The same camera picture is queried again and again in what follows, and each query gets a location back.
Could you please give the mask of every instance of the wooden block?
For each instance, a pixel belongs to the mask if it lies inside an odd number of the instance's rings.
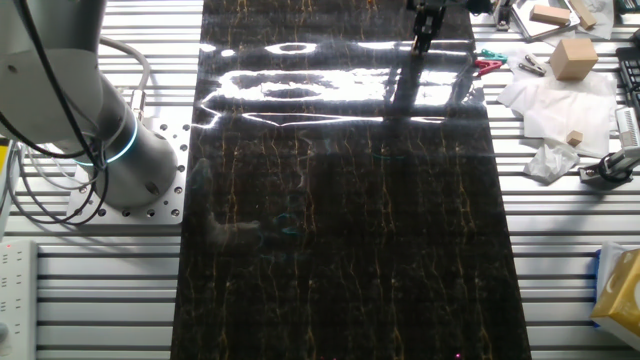
[[[576,147],[582,142],[582,133],[573,130],[567,135],[567,144]]]
[[[530,19],[550,25],[564,26],[569,23],[571,11],[551,6],[535,5],[531,10]]]
[[[549,64],[558,80],[582,80],[598,62],[590,39],[564,39],[551,54]]]
[[[569,3],[571,3],[571,7],[580,17],[580,26],[589,30],[596,24],[596,18],[593,16],[591,11],[587,9],[587,6],[582,2],[582,0],[569,0]]]

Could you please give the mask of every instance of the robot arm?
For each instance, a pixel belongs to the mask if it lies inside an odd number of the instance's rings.
[[[502,14],[504,14],[505,11],[499,4],[506,4],[506,19],[503,16],[500,17],[499,21],[505,22],[508,29],[509,0],[496,1],[498,1],[496,11]],[[420,55],[423,52],[429,51],[431,41],[438,36],[440,32],[445,10],[448,6],[464,6],[474,14],[491,13],[493,11],[490,0],[420,0],[420,3],[417,5],[414,0],[407,0],[407,10],[416,12],[416,18],[413,23],[413,33],[415,37],[411,47],[411,53],[413,55]]]
[[[134,113],[98,68],[106,0],[28,0],[27,4],[78,127],[109,165],[106,203],[131,209],[155,201],[173,182],[176,155],[166,139],[142,124],[142,107],[136,106]],[[0,115],[32,143],[52,143],[65,154],[77,153],[79,139],[34,50],[19,5],[17,0],[0,0]],[[134,98],[144,101],[141,92]],[[4,126],[0,133],[15,138]],[[93,173],[86,156],[76,160]],[[97,185],[101,194],[104,173]]]

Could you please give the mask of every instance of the clothespin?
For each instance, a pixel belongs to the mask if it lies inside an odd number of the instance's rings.
[[[476,66],[480,68],[478,76],[486,75],[493,70],[500,69],[502,61],[499,60],[476,60]]]
[[[480,52],[485,60],[497,60],[502,61],[503,64],[507,63],[507,56],[499,53],[494,53],[493,51],[489,51],[487,49],[482,49]]]

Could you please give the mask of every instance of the white device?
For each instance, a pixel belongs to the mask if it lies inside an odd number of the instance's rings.
[[[31,240],[0,243],[0,359],[36,357],[38,247]]]

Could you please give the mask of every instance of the metal clip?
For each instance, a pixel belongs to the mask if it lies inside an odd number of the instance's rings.
[[[542,66],[540,66],[540,64],[538,64],[535,60],[533,60],[531,56],[525,55],[524,59],[527,61],[528,64],[525,64],[525,63],[518,64],[518,67],[520,69],[528,71],[537,76],[544,76],[547,73],[547,70],[545,70]]]

